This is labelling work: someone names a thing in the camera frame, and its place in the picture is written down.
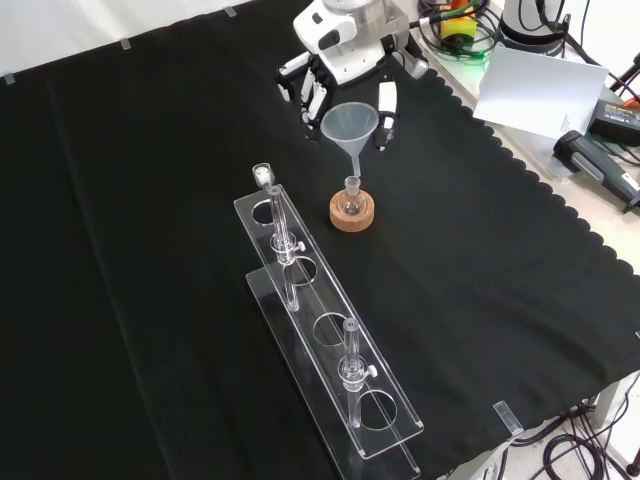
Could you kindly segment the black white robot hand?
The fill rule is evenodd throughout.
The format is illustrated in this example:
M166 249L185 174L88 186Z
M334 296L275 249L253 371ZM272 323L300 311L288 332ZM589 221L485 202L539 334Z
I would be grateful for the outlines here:
M383 68L397 50L395 19L386 1L313 1L293 21L304 51L280 66L275 80L282 98L294 100L294 81L302 80L300 118L311 141L335 90L351 86Z

